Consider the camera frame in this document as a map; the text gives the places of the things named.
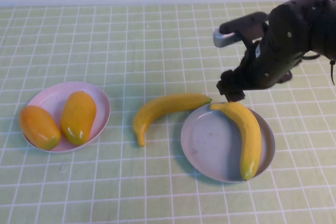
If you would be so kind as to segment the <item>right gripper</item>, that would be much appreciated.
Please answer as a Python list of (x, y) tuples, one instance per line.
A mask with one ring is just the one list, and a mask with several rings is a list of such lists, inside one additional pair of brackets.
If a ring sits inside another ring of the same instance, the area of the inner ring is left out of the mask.
[(249, 46), (238, 67), (221, 74), (217, 88), (228, 102), (245, 99), (244, 91), (264, 90), (289, 81), (290, 70), (302, 59), (302, 52), (274, 51), (260, 42)]

